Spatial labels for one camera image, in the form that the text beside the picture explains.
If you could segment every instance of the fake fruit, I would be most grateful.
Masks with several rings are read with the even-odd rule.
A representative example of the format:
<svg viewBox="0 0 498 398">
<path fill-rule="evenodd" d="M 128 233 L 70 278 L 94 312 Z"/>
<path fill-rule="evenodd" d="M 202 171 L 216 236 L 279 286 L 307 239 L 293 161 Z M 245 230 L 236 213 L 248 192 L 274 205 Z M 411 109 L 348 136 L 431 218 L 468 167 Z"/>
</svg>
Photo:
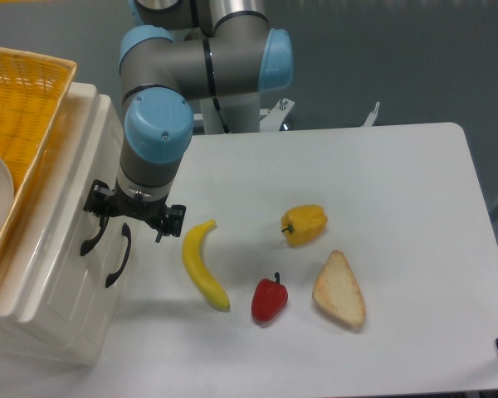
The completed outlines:
<svg viewBox="0 0 498 398">
<path fill-rule="evenodd" d="M 293 207 L 282 216 L 282 233 L 288 245 L 303 245 L 321 235 L 327 221 L 325 209 L 319 205 Z"/>
<path fill-rule="evenodd" d="M 276 281 L 261 280 L 252 298 L 251 314 L 260 322 L 271 321 L 286 305 L 288 291 L 281 284 L 281 276 L 275 272 Z"/>
<path fill-rule="evenodd" d="M 193 284 L 208 302 L 220 311 L 228 311 L 231 304 L 227 293 L 208 271 L 201 257 L 201 244 L 205 235 L 214 226 L 216 226 L 215 220 L 209 220 L 187 232 L 183 240 L 183 263 Z"/>
</svg>

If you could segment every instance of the yellow bell pepper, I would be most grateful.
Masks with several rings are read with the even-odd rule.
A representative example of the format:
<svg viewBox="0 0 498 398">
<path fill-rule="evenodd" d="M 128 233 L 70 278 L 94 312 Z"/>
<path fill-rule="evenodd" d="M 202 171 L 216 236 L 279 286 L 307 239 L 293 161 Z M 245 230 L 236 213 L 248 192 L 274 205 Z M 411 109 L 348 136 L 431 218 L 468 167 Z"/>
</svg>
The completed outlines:
<svg viewBox="0 0 498 398">
<path fill-rule="evenodd" d="M 319 205 L 293 207 L 282 216 L 282 233 L 290 246 L 299 246 L 321 235 L 328 217 Z"/>
</svg>

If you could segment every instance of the cable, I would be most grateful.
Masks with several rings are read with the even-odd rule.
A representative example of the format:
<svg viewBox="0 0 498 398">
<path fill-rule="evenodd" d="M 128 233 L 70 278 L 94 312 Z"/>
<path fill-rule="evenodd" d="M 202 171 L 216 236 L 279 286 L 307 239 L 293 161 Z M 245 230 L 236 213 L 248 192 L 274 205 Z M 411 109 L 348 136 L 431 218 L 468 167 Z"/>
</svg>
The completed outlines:
<svg viewBox="0 0 498 398">
<path fill-rule="evenodd" d="M 217 115 L 219 116 L 219 119 L 222 122 L 223 132 L 225 134 L 230 134 L 232 131 L 229 129 L 229 126 L 225 121 L 225 118 L 223 117 L 222 108 L 221 106 L 219 106 L 219 101 L 217 100 L 217 97 L 212 98 L 212 102 L 214 103 L 214 108 L 216 108 Z"/>
</svg>

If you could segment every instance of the pepper stem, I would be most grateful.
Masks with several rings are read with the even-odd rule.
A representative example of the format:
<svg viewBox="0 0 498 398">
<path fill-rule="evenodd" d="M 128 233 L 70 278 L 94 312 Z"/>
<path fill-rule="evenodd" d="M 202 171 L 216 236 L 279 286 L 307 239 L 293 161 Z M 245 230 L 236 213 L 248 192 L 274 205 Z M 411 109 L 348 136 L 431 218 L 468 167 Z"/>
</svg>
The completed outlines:
<svg viewBox="0 0 498 398">
<path fill-rule="evenodd" d="M 293 225 L 292 224 L 288 224 L 288 226 L 286 228 L 283 228 L 281 232 L 290 232 L 291 234 L 293 233 Z"/>
</svg>

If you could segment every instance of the bell pepper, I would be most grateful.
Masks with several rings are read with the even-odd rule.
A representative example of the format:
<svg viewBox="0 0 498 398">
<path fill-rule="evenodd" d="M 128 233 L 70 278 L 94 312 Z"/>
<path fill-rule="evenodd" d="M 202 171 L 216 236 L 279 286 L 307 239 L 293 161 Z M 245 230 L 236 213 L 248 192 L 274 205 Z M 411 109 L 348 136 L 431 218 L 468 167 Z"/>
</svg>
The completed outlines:
<svg viewBox="0 0 498 398">
<path fill-rule="evenodd" d="M 251 315 L 258 322 L 271 321 L 288 301 L 288 291 L 281 284 L 278 272 L 275 272 L 275 279 L 275 281 L 263 279 L 256 286 L 251 303 Z"/>
<path fill-rule="evenodd" d="M 293 207 L 282 216 L 282 233 L 290 246 L 299 246 L 321 235 L 328 217 L 319 205 Z"/>
</svg>

